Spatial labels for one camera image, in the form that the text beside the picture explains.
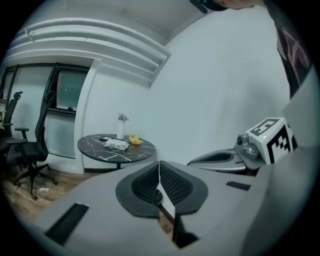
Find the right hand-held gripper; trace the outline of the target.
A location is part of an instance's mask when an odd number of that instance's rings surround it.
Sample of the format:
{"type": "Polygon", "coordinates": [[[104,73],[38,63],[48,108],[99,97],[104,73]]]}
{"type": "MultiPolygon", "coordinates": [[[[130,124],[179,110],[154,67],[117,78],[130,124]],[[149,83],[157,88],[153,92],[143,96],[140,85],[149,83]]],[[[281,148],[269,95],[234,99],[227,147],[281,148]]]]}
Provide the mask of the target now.
{"type": "Polygon", "coordinates": [[[267,117],[239,134],[234,149],[216,150],[187,165],[209,171],[238,173],[276,163],[293,151],[293,132],[283,117],[267,117]]]}

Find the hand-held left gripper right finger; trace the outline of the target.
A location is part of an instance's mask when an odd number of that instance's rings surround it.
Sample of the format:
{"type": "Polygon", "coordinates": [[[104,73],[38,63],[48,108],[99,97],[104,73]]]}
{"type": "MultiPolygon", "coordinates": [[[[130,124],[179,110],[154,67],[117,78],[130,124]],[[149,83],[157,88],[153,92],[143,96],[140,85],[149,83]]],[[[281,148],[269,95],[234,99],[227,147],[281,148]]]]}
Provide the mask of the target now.
{"type": "Polygon", "coordinates": [[[239,256],[248,230],[239,205],[254,178],[160,161],[165,198],[174,207],[172,241],[162,256],[239,256]]]}

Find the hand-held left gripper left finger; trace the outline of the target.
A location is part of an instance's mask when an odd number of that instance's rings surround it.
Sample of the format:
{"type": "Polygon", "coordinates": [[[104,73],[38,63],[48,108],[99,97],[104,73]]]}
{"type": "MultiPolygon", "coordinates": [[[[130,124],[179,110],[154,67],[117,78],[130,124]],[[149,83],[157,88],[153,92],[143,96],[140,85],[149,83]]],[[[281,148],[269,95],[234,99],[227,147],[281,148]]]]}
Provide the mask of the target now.
{"type": "Polygon", "coordinates": [[[166,256],[176,251],[156,218],[130,214],[116,197],[120,180],[148,163],[136,164],[115,172],[100,174],[51,203],[33,222],[42,232],[75,203],[87,205],[85,213],[64,248],[76,256],[166,256]]]}

